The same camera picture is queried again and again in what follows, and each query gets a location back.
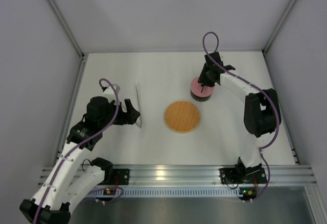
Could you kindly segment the steel lunch box bowl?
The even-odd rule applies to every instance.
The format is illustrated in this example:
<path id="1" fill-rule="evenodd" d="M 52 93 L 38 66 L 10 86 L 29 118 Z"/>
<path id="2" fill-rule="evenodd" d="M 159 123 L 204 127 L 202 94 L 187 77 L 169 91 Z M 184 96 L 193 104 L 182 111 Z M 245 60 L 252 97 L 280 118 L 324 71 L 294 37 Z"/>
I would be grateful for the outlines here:
<path id="1" fill-rule="evenodd" d="M 190 93 L 191 93 L 191 97 L 192 97 L 194 100 L 198 101 L 198 102 L 205 102 L 205 101 L 209 100 L 210 97 L 211 97 L 211 94 L 210 94 L 209 96 L 201 97 L 201 96 L 197 96 L 197 95 L 194 94 L 192 91 L 191 91 Z"/>

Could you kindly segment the steel tweezers tongs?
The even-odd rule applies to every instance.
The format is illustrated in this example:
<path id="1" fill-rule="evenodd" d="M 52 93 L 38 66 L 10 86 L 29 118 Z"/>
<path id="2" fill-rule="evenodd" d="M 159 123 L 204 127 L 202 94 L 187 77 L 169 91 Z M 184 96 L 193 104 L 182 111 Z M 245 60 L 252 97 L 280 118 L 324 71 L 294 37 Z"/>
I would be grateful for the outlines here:
<path id="1" fill-rule="evenodd" d="M 138 84 L 135 84 L 135 94 L 136 94 L 136 100 L 137 100 L 137 110 L 140 113 L 140 116 L 138 117 L 138 119 L 136 121 L 136 125 L 139 129 L 141 129 L 143 126 L 143 123 L 142 123 L 141 103 L 140 103 L 139 93 L 138 93 Z"/>

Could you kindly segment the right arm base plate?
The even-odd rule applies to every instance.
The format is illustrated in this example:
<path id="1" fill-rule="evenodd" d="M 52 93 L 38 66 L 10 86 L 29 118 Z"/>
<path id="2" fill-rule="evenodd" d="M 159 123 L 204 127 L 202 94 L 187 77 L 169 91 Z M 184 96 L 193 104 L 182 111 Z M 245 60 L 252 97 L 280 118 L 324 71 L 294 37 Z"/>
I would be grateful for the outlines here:
<path id="1" fill-rule="evenodd" d="M 262 167 L 249 167 L 240 169 L 235 167 L 220 168 L 222 183 L 229 184 L 258 184 L 267 183 L 266 173 Z"/>

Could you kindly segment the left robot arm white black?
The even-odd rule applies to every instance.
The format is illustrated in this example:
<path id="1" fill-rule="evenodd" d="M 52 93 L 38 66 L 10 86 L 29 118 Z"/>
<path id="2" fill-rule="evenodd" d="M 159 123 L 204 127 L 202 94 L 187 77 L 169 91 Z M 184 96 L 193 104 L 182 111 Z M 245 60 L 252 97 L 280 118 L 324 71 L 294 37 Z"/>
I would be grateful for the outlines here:
<path id="1" fill-rule="evenodd" d="M 68 223 L 78 204 L 100 183 L 109 184 L 113 178 L 113 164 L 94 158 L 86 172 L 76 181 L 77 170 L 91 154 L 111 125 L 133 125 L 140 113 L 131 100 L 125 106 L 96 96 L 87 104 L 82 120 L 73 126 L 62 154 L 46 181 L 30 200 L 23 200 L 20 211 L 30 223 Z"/>

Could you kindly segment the pink round lid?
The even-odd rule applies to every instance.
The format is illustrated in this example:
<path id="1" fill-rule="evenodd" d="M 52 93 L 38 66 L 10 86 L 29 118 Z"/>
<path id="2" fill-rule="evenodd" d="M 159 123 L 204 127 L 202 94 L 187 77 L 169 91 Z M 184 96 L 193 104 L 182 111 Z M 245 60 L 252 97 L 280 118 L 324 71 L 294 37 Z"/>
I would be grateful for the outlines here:
<path id="1" fill-rule="evenodd" d="M 196 77 L 191 82 L 191 91 L 196 94 L 197 96 L 209 96 L 213 94 L 214 87 L 205 86 L 198 82 L 199 78 Z"/>

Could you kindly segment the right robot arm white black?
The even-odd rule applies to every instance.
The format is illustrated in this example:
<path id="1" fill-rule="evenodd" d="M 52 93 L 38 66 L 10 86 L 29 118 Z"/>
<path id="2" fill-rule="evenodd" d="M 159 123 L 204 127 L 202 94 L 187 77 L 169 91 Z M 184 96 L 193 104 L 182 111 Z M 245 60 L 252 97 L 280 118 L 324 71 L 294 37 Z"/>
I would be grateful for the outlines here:
<path id="1" fill-rule="evenodd" d="M 231 65 L 224 65 L 218 51 L 204 56 L 200 76 L 191 84 L 192 97 L 200 102 L 209 100 L 216 85 L 231 91 L 244 104 L 243 123 L 251 145 L 230 170 L 221 172 L 224 184 L 258 182 L 262 170 L 262 151 L 270 147 L 282 122 L 277 93 L 261 89 L 241 77 Z"/>

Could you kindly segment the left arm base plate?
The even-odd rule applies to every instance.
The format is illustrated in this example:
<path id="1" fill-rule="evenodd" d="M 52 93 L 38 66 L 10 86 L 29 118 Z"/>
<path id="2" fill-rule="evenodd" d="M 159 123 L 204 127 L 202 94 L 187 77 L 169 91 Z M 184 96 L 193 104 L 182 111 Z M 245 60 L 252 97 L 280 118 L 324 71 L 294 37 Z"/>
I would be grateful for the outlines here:
<path id="1" fill-rule="evenodd" d="M 112 168 L 110 170 L 105 171 L 104 180 L 100 183 L 100 185 L 129 185 L 130 178 L 130 169 L 127 168 Z"/>

